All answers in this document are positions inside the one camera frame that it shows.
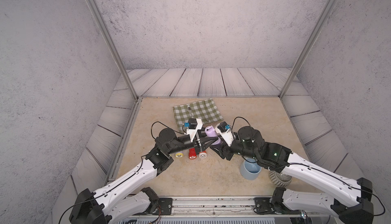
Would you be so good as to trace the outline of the red flashlight with logo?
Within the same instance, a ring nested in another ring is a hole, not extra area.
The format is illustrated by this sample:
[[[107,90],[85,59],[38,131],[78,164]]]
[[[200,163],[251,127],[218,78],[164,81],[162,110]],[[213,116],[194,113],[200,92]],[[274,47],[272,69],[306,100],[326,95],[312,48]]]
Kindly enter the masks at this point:
[[[206,158],[207,156],[208,156],[208,154],[207,154],[206,151],[202,151],[202,152],[199,153],[199,157],[202,158],[202,159]]]

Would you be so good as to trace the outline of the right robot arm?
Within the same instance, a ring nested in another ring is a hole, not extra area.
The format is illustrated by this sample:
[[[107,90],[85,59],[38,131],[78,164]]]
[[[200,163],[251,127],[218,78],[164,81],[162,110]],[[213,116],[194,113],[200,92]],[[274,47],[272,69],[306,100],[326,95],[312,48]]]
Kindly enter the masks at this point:
[[[247,125],[232,132],[226,122],[215,127],[220,146],[212,146],[222,159],[234,155],[262,169],[299,179],[321,190],[321,193],[296,192],[277,187],[262,213],[285,214],[289,211],[311,211],[337,217],[345,224],[371,224],[374,212],[372,182],[366,178],[351,179],[302,158],[278,143],[266,142],[259,130]]]

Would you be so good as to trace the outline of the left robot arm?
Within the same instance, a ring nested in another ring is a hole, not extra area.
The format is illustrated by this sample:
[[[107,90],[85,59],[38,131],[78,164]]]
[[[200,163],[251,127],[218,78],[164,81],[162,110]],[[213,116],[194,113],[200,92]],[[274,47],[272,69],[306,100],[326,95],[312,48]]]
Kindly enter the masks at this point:
[[[72,224],[115,224],[126,217],[154,211],[158,196],[151,188],[143,188],[135,196],[129,195],[144,183],[163,173],[172,163],[172,154],[194,149],[196,154],[205,151],[220,138],[208,137],[199,119],[190,119],[182,136],[170,127],[155,138],[154,148],[132,170],[117,180],[95,191],[83,190],[74,205],[67,208]]]

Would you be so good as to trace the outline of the purple flashlight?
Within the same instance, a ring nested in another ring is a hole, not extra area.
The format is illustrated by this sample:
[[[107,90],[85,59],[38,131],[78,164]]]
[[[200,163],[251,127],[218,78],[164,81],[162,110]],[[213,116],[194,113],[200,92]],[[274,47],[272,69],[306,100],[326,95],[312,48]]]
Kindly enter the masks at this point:
[[[218,137],[218,134],[213,126],[206,127],[205,133],[208,137]],[[220,145],[221,143],[222,143],[221,139],[218,138],[212,145]]]
[[[175,157],[176,157],[176,158],[182,158],[183,156],[184,156],[184,155],[183,155],[182,152],[178,152],[178,153],[175,154]]]

